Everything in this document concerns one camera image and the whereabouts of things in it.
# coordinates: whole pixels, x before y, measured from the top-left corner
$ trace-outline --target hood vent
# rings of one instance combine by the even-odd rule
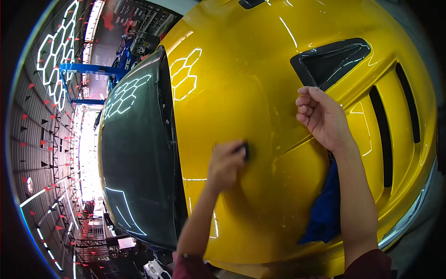
[[[303,85],[325,91],[369,53],[365,40],[353,38],[307,50],[292,57],[290,62]]]
[[[418,112],[415,105],[415,99],[413,98],[412,89],[410,88],[409,81],[407,80],[406,74],[399,63],[395,66],[395,72],[400,79],[401,85],[404,90],[404,95],[406,96],[407,105],[409,107],[410,120],[412,122],[412,133],[413,142],[420,142],[420,123],[418,121]]]
[[[386,111],[384,110],[383,102],[381,101],[378,89],[373,86],[369,92],[370,100],[372,101],[373,109],[375,110],[376,120],[380,129],[381,145],[383,149],[383,174],[384,187],[392,187],[393,179],[393,161],[392,161],[392,140],[390,138],[389,124],[387,122]]]

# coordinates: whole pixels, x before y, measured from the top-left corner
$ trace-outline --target windshield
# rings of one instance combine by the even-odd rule
[[[184,223],[179,218],[187,209],[169,68],[162,64],[167,65],[167,59],[161,48],[129,72],[108,97],[99,159],[116,225],[143,241],[175,247]],[[181,200],[184,207],[178,207]]]

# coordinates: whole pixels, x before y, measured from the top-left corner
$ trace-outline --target yellow paint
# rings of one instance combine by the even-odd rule
[[[340,236],[297,245],[325,183],[327,151],[295,119],[302,86],[290,59],[361,37],[370,54],[327,90],[346,111],[379,210],[381,239],[407,212],[435,156],[436,101],[428,72],[400,25],[368,0],[205,0],[161,41],[169,49],[186,203],[192,212],[216,142],[242,138],[252,159],[215,207],[205,259],[256,278],[343,273]],[[415,95],[421,142],[394,74],[399,61]],[[380,134],[368,92],[376,85],[392,133],[394,181],[383,189]]]

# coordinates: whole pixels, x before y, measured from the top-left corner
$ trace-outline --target side vent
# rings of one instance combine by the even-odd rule
[[[400,79],[401,85],[406,95],[407,105],[409,106],[410,120],[412,122],[413,142],[420,142],[420,123],[418,121],[417,107],[415,106],[415,100],[413,99],[413,93],[410,89],[409,81],[406,74],[399,63],[395,66],[395,72]]]
[[[375,86],[370,89],[370,100],[375,110],[376,120],[380,129],[381,145],[383,148],[383,173],[384,187],[392,187],[393,179],[393,161],[392,161],[392,140],[390,138],[390,130],[387,122],[386,111],[380,94]]]

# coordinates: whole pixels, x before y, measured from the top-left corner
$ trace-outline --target blue microfiber towel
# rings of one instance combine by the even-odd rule
[[[338,166],[333,160],[327,182],[321,195],[311,209],[311,219],[305,235],[298,244],[320,241],[327,243],[341,232],[341,192],[339,189]]]

